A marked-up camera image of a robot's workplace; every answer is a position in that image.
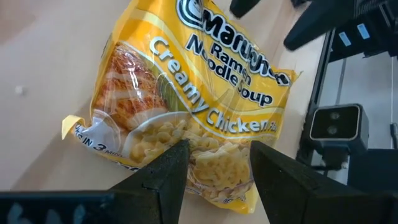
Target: black camera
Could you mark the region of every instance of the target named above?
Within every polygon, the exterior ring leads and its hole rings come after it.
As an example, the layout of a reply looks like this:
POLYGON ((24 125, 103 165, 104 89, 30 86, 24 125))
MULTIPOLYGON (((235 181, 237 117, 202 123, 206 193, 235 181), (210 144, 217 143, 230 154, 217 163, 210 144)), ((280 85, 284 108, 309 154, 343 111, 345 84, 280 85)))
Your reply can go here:
POLYGON ((309 140, 327 167, 338 170, 349 155, 368 150, 369 120, 359 104, 317 108, 309 140))

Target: wooden table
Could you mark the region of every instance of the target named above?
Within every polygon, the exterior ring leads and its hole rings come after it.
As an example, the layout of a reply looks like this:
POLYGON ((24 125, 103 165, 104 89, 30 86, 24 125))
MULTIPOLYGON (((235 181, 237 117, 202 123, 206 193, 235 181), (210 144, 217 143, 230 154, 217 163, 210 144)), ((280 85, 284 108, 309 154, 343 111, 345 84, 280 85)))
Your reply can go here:
MULTIPOLYGON (((0 189, 108 189, 131 174, 73 138, 60 137, 66 115, 87 118, 101 52, 128 2, 0 2, 0 189), (24 87, 23 94, 16 94, 17 86, 24 87)), ((215 3, 228 11, 230 0, 215 3)), ((295 52, 285 50, 283 39, 302 11, 293 9, 290 0, 262 0, 239 21, 274 65, 302 72, 291 89, 276 147, 290 157, 297 152, 323 46, 320 37, 295 52)), ((186 195, 180 223, 266 220, 260 202, 254 214, 245 216, 186 195)))

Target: ramen noodle soup package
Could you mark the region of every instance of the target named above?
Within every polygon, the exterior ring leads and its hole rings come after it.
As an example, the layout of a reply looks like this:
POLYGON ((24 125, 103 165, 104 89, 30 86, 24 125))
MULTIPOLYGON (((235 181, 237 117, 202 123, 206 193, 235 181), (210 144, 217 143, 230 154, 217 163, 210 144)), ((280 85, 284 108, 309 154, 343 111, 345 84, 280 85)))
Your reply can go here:
POLYGON ((274 145, 295 79, 211 1, 132 0, 104 48, 91 122, 68 116, 62 135, 130 170, 188 139, 187 192, 252 213, 250 142, 274 145))

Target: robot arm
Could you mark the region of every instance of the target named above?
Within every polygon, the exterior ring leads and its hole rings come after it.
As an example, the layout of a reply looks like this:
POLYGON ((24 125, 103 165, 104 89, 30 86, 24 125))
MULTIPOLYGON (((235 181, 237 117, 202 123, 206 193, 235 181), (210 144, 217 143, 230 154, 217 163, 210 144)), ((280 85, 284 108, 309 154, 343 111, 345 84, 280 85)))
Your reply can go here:
MULTIPOLYGON (((177 224, 188 161, 180 141, 106 191, 5 192, 0 222, 177 224)), ((398 223, 396 195, 351 189, 256 141, 250 161, 271 224, 398 223)))
MULTIPOLYGON (((395 0, 313 0, 287 34, 284 45, 289 50, 296 50, 388 1, 395 0)), ((229 10, 240 18, 258 2, 259 0, 233 0, 229 10)))

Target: camera lens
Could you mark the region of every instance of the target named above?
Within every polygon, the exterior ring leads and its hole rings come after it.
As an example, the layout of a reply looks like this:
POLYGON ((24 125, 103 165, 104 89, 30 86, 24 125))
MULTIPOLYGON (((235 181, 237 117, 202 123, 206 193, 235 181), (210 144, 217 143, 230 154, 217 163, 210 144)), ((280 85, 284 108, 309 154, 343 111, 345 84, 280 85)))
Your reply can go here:
POLYGON ((332 112, 330 113, 330 118, 331 119, 338 119, 340 117, 340 114, 337 112, 332 112))
POLYGON ((336 126, 329 126, 329 128, 328 128, 328 133, 329 133, 330 135, 335 135, 335 134, 337 133, 337 128, 336 128, 336 126))

